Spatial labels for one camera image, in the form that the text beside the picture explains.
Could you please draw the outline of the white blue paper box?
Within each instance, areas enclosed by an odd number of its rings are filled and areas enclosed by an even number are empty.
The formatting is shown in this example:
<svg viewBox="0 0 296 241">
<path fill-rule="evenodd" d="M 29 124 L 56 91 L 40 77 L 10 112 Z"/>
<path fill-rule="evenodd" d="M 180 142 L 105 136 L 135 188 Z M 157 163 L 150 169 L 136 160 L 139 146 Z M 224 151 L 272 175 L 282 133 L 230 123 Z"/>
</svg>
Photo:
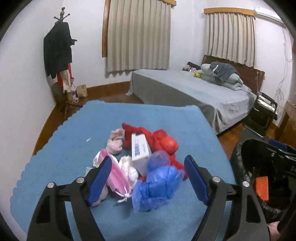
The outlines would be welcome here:
<svg viewBox="0 0 296 241">
<path fill-rule="evenodd" d="M 152 152 L 146 142 L 136 141 L 132 145 L 132 166 L 136 168 L 142 177 L 147 176 L 147 161 Z"/>
</svg>

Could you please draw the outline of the right beige curtain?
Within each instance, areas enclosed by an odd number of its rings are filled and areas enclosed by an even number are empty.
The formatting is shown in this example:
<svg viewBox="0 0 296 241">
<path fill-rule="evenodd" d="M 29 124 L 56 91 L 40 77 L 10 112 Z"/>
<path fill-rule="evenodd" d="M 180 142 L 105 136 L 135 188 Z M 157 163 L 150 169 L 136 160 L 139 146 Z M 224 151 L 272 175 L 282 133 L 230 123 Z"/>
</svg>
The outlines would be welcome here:
<svg viewBox="0 0 296 241">
<path fill-rule="evenodd" d="M 206 15 L 204 54 L 255 65 L 255 17 L 241 13 Z"/>
</svg>

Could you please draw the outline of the red plastic bag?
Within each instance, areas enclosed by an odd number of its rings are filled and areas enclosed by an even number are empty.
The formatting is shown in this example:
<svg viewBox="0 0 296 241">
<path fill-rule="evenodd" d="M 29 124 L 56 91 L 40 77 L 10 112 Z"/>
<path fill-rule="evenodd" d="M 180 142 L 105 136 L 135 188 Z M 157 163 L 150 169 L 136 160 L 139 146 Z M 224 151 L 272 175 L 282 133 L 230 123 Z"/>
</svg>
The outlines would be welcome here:
<svg viewBox="0 0 296 241">
<path fill-rule="evenodd" d="M 157 130 L 152 133 L 152 149 L 154 151 L 165 151 L 169 156 L 174 155 L 179 149 L 177 141 L 164 130 Z"/>
</svg>

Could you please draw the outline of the black metal chair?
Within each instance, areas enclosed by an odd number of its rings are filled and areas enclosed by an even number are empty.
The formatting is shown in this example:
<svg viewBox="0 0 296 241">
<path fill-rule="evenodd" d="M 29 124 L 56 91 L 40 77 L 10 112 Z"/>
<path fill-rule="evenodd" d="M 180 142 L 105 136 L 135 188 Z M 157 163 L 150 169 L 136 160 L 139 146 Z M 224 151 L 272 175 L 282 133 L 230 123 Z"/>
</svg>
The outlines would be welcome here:
<svg viewBox="0 0 296 241">
<path fill-rule="evenodd" d="M 273 120 L 278 119 L 277 107 L 274 99 L 259 91 L 249 114 L 243 120 L 243 126 L 257 136 L 264 137 Z"/>
</svg>

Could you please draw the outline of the beige curtain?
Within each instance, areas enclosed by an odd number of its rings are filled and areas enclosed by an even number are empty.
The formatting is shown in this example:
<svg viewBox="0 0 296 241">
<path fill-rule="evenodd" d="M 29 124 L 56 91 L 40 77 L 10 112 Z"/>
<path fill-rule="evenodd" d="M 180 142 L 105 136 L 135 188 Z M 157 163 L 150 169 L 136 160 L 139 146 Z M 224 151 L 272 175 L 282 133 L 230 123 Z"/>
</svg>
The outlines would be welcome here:
<svg viewBox="0 0 296 241">
<path fill-rule="evenodd" d="M 255 17 L 241 13 L 206 15 L 204 54 L 255 65 Z"/>
<path fill-rule="evenodd" d="M 171 5 L 165 1 L 111 1 L 107 72 L 170 67 Z"/>
</svg>

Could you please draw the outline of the beige hanging garment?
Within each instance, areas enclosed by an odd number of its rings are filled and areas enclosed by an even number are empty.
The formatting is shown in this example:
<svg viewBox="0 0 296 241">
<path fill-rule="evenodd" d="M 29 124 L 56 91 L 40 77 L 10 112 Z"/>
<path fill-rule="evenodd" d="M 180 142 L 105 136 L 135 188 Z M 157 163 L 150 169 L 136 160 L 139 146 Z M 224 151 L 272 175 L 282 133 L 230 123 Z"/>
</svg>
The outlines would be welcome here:
<svg viewBox="0 0 296 241">
<path fill-rule="evenodd" d="M 60 77 L 62 79 L 63 89 L 65 92 L 71 92 L 71 76 L 69 70 L 64 70 L 60 72 Z"/>
</svg>

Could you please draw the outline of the wooden headboard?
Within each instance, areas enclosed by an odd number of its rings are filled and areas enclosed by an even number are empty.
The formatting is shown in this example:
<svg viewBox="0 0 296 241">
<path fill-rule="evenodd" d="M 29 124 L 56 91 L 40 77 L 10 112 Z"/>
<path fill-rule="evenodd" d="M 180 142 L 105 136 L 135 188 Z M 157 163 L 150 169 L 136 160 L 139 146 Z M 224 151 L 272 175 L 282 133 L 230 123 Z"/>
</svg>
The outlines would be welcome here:
<svg viewBox="0 0 296 241">
<path fill-rule="evenodd" d="M 247 67 L 246 65 L 242 65 L 239 63 L 235 63 L 233 61 L 229 61 L 226 59 L 221 59 L 213 56 L 204 55 L 202 59 L 202 64 L 211 64 L 212 62 L 221 62 L 226 64 L 231 64 L 239 73 L 240 78 L 243 80 L 244 84 L 249 87 L 254 94 L 257 94 L 260 91 L 265 72 L 255 69 L 253 67 Z"/>
</svg>

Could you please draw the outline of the blue plastic shoe cover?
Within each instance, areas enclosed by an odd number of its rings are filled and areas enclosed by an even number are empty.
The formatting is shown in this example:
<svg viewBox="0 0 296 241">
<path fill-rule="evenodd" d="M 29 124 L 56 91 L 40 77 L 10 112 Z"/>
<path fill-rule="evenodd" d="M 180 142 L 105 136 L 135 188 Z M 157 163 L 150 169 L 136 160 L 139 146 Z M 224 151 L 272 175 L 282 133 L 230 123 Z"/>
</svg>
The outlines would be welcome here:
<svg viewBox="0 0 296 241">
<path fill-rule="evenodd" d="M 172 166 L 165 151 L 154 152 L 147 161 L 145 181 L 138 180 L 133 188 L 133 211 L 149 212 L 167 205 L 184 177 L 184 170 Z"/>
</svg>

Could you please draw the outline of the grey folded blankets pile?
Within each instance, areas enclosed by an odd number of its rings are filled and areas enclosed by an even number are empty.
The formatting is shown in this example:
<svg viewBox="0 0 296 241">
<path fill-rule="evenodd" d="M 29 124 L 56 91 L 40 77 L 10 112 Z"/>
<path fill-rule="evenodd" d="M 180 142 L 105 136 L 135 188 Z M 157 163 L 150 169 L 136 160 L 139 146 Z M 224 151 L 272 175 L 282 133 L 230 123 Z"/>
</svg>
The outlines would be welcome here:
<svg viewBox="0 0 296 241">
<path fill-rule="evenodd" d="M 243 88 L 243 80 L 231 64 L 214 61 L 211 64 L 202 64 L 201 71 L 205 81 L 234 91 Z"/>
</svg>

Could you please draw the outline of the pink baby socks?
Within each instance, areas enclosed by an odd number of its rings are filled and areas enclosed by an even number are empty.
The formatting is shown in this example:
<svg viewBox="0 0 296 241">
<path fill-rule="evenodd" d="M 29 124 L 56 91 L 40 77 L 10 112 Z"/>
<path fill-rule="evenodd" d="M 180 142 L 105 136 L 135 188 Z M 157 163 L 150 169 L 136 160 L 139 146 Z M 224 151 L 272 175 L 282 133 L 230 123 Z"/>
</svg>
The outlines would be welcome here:
<svg viewBox="0 0 296 241">
<path fill-rule="evenodd" d="M 111 131 L 110 136 L 107 141 L 106 150 L 112 155 L 118 155 L 122 151 L 123 141 L 125 137 L 125 130 L 118 128 L 114 131 Z"/>
</svg>

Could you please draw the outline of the black lined trash bin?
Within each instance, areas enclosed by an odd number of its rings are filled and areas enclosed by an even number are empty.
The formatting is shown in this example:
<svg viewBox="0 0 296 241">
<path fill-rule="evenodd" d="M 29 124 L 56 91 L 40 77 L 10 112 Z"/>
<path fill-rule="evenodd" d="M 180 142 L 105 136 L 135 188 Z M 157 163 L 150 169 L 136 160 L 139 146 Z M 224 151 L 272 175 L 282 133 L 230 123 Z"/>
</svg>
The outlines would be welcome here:
<svg viewBox="0 0 296 241">
<path fill-rule="evenodd" d="M 295 148 L 275 140 L 240 140 L 230 164 L 237 184 L 247 181 L 255 189 L 256 179 L 267 178 L 260 187 L 268 191 L 268 199 L 255 194 L 267 222 L 282 220 L 295 196 Z"/>
</svg>

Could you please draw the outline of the wicker laundry basket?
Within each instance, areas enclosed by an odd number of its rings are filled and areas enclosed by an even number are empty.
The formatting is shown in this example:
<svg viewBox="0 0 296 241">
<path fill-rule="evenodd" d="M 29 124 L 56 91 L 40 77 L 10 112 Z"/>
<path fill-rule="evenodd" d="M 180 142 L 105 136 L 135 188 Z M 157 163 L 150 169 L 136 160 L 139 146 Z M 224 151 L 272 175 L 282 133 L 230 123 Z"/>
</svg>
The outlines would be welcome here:
<svg viewBox="0 0 296 241">
<path fill-rule="evenodd" d="M 55 98 L 64 95 L 63 87 L 60 87 L 57 82 L 52 85 L 51 90 L 52 90 L 52 94 Z"/>
</svg>

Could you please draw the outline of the brown paper bag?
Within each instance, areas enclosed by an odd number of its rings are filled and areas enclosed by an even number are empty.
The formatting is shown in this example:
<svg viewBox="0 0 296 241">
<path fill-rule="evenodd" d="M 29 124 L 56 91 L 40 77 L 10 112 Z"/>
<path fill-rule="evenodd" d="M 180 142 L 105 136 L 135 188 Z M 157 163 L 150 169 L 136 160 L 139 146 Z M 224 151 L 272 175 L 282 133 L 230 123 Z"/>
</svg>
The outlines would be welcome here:
<svg viewBox="0 0 296 241">
<path fill-rule="evenodd" d="M 85 84 L 77 86 L 76 94 L 78 98 L 88 97 L 87 86 Z"/>
</svg>

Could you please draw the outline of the black hanging jacket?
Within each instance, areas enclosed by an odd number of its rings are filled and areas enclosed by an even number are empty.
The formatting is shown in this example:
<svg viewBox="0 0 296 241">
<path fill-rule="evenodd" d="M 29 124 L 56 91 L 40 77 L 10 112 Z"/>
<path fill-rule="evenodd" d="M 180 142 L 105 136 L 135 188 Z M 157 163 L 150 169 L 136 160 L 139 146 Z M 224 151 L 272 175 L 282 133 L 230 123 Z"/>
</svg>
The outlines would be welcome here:
<svg viewBox="0 0 296 241">
<path fill-rule="evenodd" d="M 72 63 L 73 44 L 67 22 L 58 22 L 44 37 L 44 65 L 47 76 L 56 78 L 57 73 L 66 70 Z"/>
</svg>

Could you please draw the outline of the pink face mask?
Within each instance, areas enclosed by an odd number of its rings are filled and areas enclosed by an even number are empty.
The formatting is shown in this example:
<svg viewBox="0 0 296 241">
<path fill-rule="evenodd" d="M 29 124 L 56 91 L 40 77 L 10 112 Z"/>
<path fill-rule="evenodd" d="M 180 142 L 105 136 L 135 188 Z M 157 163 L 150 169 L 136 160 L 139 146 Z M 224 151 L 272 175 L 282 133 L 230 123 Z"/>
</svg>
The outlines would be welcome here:
<svg viewBox="0 0 296 241">
<path fill-rule="evenodd" d="M 104 158 L 111 159 L 111 172 L 107 178 L 107 186 L 112 192 L 115 192 L 122 199 L 118 203 L 126 202 L 132 194 L 130 183 L 126 174 L 119 167 L 118 161 L 112 154 L 109 154 L 106 149 L 102 149 L 98 156 L 98 163 L 101 164 Z"/>
</svg>

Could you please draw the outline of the blue table cloth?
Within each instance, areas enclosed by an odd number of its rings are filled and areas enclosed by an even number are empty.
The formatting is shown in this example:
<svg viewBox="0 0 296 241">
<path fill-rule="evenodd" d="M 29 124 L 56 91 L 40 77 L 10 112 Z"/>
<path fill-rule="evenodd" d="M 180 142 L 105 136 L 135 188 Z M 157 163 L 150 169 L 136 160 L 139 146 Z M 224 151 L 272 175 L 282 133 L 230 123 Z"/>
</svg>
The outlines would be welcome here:
<svg viewBox="0 0 296 241">
<path fill-rule="evenodd" d="M 150 132 L 164 130 L 178 143 L 176 159 L 184 162 L 191 155 L 227 183 L 234 183 L 228 158 L 200 109 L 194 105 L 106 103 L 90 101 L 64 122 L 48 143 L 31 157 L 13 189 L 10 208 L 24 232 L 44 188 L 49 182 L 71 183 L 96 167 L 107 149 L 111 132 L 126 123 Z M 182 181 L 168 204 L 150 212 L 134 212 L 128 189 L 136 184 L 139 171 L 132 165 L 132 149 L 112 155 L 112 177 L 125 176 L 128 184 L 118 181 L 117 190 L 107 186 L 99 204 L 91 212 L 106 240 L 190 240 L 206 210 L 197 199 L 191 183 Z"/>
</svg>

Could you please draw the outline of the red hanging garment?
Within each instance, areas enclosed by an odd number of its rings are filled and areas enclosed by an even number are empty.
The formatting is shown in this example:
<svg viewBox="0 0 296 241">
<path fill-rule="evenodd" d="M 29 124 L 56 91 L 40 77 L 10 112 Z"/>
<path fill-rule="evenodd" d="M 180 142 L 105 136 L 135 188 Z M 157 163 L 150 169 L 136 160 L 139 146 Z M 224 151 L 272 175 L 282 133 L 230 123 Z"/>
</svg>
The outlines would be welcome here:
<svg viewBox="0 0 296 241">
<path fill-rule="evenodd" d="M 70 63 L 67 64 L 66 70 L 63 70 L 57 74 L 57 84 L 59 87 L 63 88 L 63 91 L 71 92 L 73 77 Z"/>
</svg>

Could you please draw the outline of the yellow plush toy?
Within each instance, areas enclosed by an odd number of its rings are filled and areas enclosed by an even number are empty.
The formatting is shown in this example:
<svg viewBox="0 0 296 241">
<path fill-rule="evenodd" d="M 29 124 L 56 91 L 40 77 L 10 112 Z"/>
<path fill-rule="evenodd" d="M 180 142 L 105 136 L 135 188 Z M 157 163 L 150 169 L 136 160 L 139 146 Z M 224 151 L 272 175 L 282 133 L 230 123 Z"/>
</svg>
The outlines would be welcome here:
<svg viewBox="0 0 296 241">
<path fill-rule="evenodd" d="M 203 73 L 196 71 L 196 72 L 194 72 L 194 77 L 202 78 L 203 77 Z"/>
</svg>

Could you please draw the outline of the pink plush toy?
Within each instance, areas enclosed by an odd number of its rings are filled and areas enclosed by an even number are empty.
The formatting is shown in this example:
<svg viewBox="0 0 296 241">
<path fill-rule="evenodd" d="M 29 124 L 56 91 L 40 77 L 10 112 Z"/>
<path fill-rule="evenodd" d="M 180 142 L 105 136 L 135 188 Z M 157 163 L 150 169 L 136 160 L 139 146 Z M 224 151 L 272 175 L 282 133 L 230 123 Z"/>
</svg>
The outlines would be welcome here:
<svg viewBox="0 0 296 241">
<path fill-rule="evenodd" d="M 183 71 L 187 71 L 187 72 L 195 72 L 196 71 L 196 68 L 190 66 L 190 65 L 185 65 L 183 68 L 182 68 Z"/>
</svg>

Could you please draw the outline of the bed with grey sheet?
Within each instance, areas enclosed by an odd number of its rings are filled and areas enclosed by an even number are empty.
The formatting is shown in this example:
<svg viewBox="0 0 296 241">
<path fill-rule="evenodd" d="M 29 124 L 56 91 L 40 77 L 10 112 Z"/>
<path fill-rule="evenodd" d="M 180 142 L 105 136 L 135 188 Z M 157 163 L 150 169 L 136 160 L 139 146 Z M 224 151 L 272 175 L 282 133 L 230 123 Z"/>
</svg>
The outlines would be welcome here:
<svg viewBox="0 0 296 241">
<path fill-rule="evenodd" d="M 127 94 L 136 95 L 145 104 L 195 105 L 215 134 L 247 117 L 256 99 L 246 85 L 234 91 L 194 77 L 191 72 L 175 70 L 135 70 Z"/>
</svg>

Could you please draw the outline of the white air conditioner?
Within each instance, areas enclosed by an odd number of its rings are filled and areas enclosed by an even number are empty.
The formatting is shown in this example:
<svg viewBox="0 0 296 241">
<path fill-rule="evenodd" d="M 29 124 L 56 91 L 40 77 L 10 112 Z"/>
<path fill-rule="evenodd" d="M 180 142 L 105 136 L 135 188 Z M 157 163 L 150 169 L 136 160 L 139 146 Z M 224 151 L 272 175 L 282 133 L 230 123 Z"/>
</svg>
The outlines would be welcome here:
<svg viewBox="0 0 296 241">
<path fill-rule="evenodd" d="M 282 21 L 282 19 L 279 17 L 279 15 L 274 12 L 274 11 L 271 11 L 269 9 L 265 9 L 265 8 L 261 8 L 261 7 L 258 7 L 256 6 L 254 8 L 254 12 L 259 15 L 259 16 L 263 16 L 263 17 L 266 17 L 266 18 L 269 18 L 269 19 L 272 19 L 278 23 L 281 23 L 281 24 L 284 24 L 284 22 Z"/>
</svg>

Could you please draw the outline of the dark floor mat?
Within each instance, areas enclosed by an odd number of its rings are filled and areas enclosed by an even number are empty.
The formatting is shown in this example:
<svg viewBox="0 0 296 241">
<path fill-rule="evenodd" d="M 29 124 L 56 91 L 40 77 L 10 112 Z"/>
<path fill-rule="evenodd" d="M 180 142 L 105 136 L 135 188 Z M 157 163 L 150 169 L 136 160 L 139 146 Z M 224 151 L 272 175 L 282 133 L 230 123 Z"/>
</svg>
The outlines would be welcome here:
<svg viewBox="0 0 296 241">
<path fill-rule="evenodd" d="M 254 138 L 257 140 L 264 139 L 264 137 L 258 135 L 256 132 L 253 132 L 252 130 L 249 130 L 247 128 L 243 129 L 241 132 L 239 132 L 239 134 L 241 135 L 241 137 L 243 137 L 243 139 L 249 139 L 249 138 Z"/>
</svg>

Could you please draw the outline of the left beige curtain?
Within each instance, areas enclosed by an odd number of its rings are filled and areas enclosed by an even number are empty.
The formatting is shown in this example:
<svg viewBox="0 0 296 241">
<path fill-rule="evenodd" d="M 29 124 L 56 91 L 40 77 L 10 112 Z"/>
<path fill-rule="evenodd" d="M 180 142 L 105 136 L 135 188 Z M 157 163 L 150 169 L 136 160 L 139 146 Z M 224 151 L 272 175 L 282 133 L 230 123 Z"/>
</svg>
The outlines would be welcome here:
<svg viewBox="0 0 296 241">
<path fill-rule="evenodd" d="M 170 67 L 171 5 L 165 1 L 111 1 L 107 72 Z"/>
</svg>

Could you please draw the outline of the red glove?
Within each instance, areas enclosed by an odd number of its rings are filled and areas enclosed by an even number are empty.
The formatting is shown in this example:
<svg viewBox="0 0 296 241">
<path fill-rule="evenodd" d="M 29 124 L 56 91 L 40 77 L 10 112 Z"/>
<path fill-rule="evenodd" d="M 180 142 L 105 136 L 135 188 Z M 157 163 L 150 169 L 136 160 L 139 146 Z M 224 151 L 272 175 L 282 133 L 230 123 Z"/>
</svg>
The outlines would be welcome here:
<svg viewBox="0 0 296 241">
<path fill-rule="evenodd" d="M 122 128 L 125 131 L 123 146 L 125 149 L 131 148 L 136 141 L 146 142 L 152 152 L 157 150 L 157 139 L 155 135 L 143 127 L 131 126 L 122 123 Z"/>
<path fill-rule="evenodd" d="M 180 163 L 180 162 L 178 162 L 178 161 L 176 160 L 176 156 L 175 156 L 175 154 L 170 155 L 170 156 L 169 156 L 169 160 L 170 160 L 170 165 L 171 165 L 171 166 L 174 166 L 177 170 L 183 170 L 183 171 L 185 172 L 185 166 L 184 166 L 184 164 L 182 164 L 182 163 Z M 187 175 L 187 173 L 185 172 L 183 180 L 185 181 L 185 180 L 187 180 L 187 179 L 188 179 L 188 175 Z"/>
</svg>

